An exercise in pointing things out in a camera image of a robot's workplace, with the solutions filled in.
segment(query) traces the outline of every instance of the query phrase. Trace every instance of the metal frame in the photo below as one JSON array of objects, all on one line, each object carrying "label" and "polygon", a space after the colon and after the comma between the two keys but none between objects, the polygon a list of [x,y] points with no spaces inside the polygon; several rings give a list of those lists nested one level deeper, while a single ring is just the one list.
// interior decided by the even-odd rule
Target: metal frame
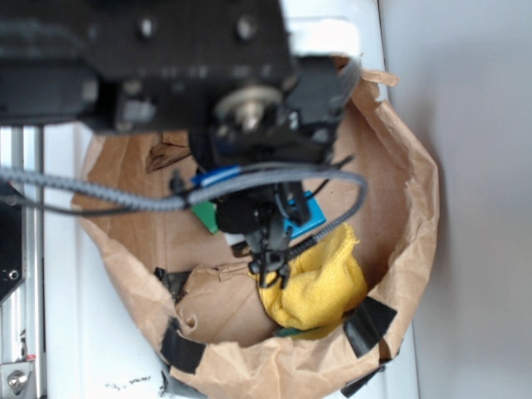
[{"label": "metal frame", "polygon": [[[2,165],[42,171],[42,147],[41,128],[0,129]],[[29,199],[42,198],[41,189],[20,185],[15,188]],[[4,398],[6,392],[13,392],[7,380],[11,373],[4,371],[7,365],[14,365],[14,369],[25,372],[28,377],[23,393],[19,392],[16,397],[40,398],[47,393],[42,230],[42,212],[25,209],[22,212],[22,275],[25,280],[0,307],[0,385]],[[31,372],[25,371],[27,364]]]}]

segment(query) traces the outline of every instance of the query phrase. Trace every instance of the cable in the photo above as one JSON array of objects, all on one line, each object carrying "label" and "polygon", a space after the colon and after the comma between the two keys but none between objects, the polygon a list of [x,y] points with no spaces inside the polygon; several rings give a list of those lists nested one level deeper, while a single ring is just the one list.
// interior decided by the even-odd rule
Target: cable
[{"label": "cable", "polygon": [[79,216],[82,218],[97,218],[101,216],[115,216],[119,214],[129,214],[136,212],[129,208],[110,208],[110,209],[87,209],[75,210],[62,208],[54,205],[43,204],[33,201],[31,199],[24,199],[16,195],[0,195],[0,202],[4,202],[9,206],[22,206],[26,208],[39,209],[56,214],[66,214],[68,216]]},{"label": "cable", "polygon": [[187,205],[190,206],[200,202],[213,200],[223,195],[251,189],[253,187],[277,183],[288,183],[291,181],[302,181],[307,179],[346,180],[358,185],[359,191],[357,200],[353,206],[347,210],[347,212],[336,218],[323,229],[319,230],[309,239],[305,239],[302,243],[290,249],[291,259],[317,244],[323,237],[353,216],[362,207],[367,191],[367,183],[363,177],[354,173],[336,170],[331,167],[329,167],[328,170],[264,170],[238,175],[232,179],[220,181],[215,185],[193,189],[183,193],[182,195],[176,195],[164,199],[154,199],[80,180],[59,176],[42,175],[37,172],[25,170],[0,168],[0,180],[12,180],[23,184],[40,185],[43,187],[59,190],[73,191],[92,196],[99,200],[113,202],[115,204],[121,205],[122,207],[130,208],[131,211],[144,210],[149,212],[165,212],[170,210],[184,209],[187,207]]},{"label": "cable", "polygon": [[[355,156],[354,155],[348,155],[346,156],[343,160],[341,160],[340,162],[337,162],[336,164],[332,164],[332,167],[336,168],[336,169],[341,169],[343,168],[345,165],[347,165],[349,162],[353,161],[355,159]],[[331,181],[331,180],[325,180],[323,181],[323,183],[321,183],[314,191],[313,193],[310,195],[310,197],[308,197],[309,199],[311,198],[314,198],[316,195],[318,195],[324,188],[325,186],[328,184],[328,182]]]}]

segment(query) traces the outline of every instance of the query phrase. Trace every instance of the black tape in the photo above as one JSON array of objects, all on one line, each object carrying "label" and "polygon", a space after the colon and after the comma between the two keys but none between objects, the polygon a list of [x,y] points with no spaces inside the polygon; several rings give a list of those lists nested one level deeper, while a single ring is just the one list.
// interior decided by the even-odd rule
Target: black tape
[{"label": "black tape", "polygon": [[370,352],[384,337],[397,311],[367,297],[343,323],[343,331],[357,357]]},{"label": "black tape", "polygon": [[183,287],[190,276],[190,272],[167,273],[166,270],[162,268],[156,268],[154,274],[166,289],[170,291],[174,302],[178,303],[182,298],[181,291],[183,291]]},{"label": "black tape", "polygon": [[179,328],[177,319],[172,318],[168,323],[160,354],[175,368],[195,374],[206,345],[181,337],[178,334]]},{"label": "black tape", "polygon": [[160,372],[163,377],[163,385],[160,387],[159,396],[165,397],[166,393],[179,395],[180,397],[189,397],[191,399],[207,399],[207,396],[193,387],[181,382],[177,378],[170,375],[170,370],[167,366]]},{"label": "black tape", "polygon": [[359,378],[355,382],[349,384],[347,387],[343,388],[340,392],[345,397],[352,397],[355,393],[360,391],[360,389],[364,387],[369,382],[369,380],[374,378],[379,372],[384,372],[384,370],[386,370],[386,367],[382,365],[374,372],[370,372],[366,376]]}]

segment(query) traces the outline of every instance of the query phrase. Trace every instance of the white surface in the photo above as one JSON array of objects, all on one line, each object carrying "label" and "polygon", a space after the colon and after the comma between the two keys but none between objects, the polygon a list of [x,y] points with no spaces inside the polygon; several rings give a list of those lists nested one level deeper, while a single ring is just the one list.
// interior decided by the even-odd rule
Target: white surface
[{"label": "white surface", "polygon": [[393,105],[441,166],[423,399],[532,392],[532,2],[381,0]]},{"label": "white surface", "polygon": [[327,18],[318,22],[293,23],[290,28],[293,55],[360,57],[360,34],[358,28],[348,21]]},{"label": "white surface", "polygon": [[[361,33],[362,64],[382,69],[375,2],[291,1],[287,8],[290,17],[343,17],[355,22]],[[89,140],[80,126],[48,128],[46,172],[78,176]],[[46,199],[68,205],[70,196],[48,192]],[[111,286],[95,245],[74,219],[46,215],[45,260],[49,397],[159,397],[160,361]],[[400,357],[355,397],[417,399],[414,356],[409,332]],[[130,383],[143,377],[150,379]],[[341,397],[337,393],[329,398]]]}]

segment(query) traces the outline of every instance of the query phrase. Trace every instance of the white wall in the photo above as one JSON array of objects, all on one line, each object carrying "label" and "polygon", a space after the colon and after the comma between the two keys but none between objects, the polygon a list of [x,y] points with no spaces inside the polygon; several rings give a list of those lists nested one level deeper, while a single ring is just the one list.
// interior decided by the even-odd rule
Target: white wall
[{"label": "white wall", "polygon": [[420,396],[532,397],[532,2],[379,3],[392,104],[441,167]]}]

